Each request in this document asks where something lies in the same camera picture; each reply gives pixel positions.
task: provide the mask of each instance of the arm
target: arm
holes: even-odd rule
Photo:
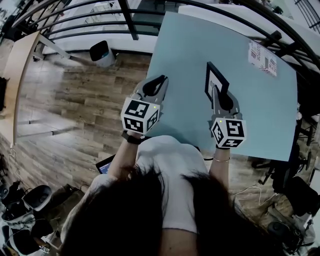
[[[230,149],[216,148],[209,174],[217,178],[226,188],[229,186]]]
[[[137,139],[140,139],[142,136],[139,133],[128,131],[128,135],[133,136]],[[128,143],[125,139],[122,140],[122,143],[116,152],[114,159],[112,160],[108,174],[116,178],[125,178],[128,173],[122,173],[122,169],[125,167],[133,167],[136,163],[138,145]]]

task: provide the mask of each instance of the small frame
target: small frame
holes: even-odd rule
[[[211,102],[213,102],[212,93],[214,86],[217,86],[221,94],[227,94],[229,82],[220,73],[220,71],[212,64],[211,61],[206,63],[206,77],[205,77],[205,94]]]

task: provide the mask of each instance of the light blue table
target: light blue table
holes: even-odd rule
[[[148,136],[171,135],[214,151],[205,94],[207,62],[229,81],[247,125],[247,140],[232,153],[287,161],[297,116],[296,72],[277,57],[277,76],[248,62],[250,39],[199,18],[166,12],[147,76],[166,75],[163,115]]]

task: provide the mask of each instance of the wooden floor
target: wooden floor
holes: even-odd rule
[[[66,183],[76,187],[90,185],[99,174],[95,163],[116,153],[121,143],[123,102],[146,77],[151,60],[150,56],[122,53],[115,66],[100,68],[88,61],[87,52],[72,55],[72,59],[48,55],[44,61],[32,61],[20,93],[18,121],[34,123],[19,125],[18,133],[56,131],[55,135],[19,141],[12,156],[9,143],[0,136],[8,178],[20,179],[26,189],[42,184],[54,190]],[[305,181],[317,153],[318,145],[312,146],[311,167],[301,173]],[[248,157],[232,156],[230,193],[257,185],[265,171],[252,169]],[[274,194],[272,179],[260,187],[262,202]],[[246,213],[256,220],[263,219],[268,206],[258,206],[259,192],[249,189],[237,196]],[[291,207],[285,196],[272,200],[289,214]]]

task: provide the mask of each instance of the white t-shirt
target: white t-shirt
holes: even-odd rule
[[[191,176],[193,172],[208,173],[201,153],[192,145],[181,144],[175,138],[164,135],[141,143],[136,159],[136,164],[142,169],[148,170],[149,167],[154,166],[156,170],[161,171],[164,182],[162,228],[197,233],[194,220],[193,188],[188,181],[182,178],[182,175]],[[62,228],[62,241],[65,239],[70,220],[81,203],[97,188],[102,185],[106,186],[115,180],[115,177],[108,174],[101,174],[93,180],[80,203],[69,213]]]

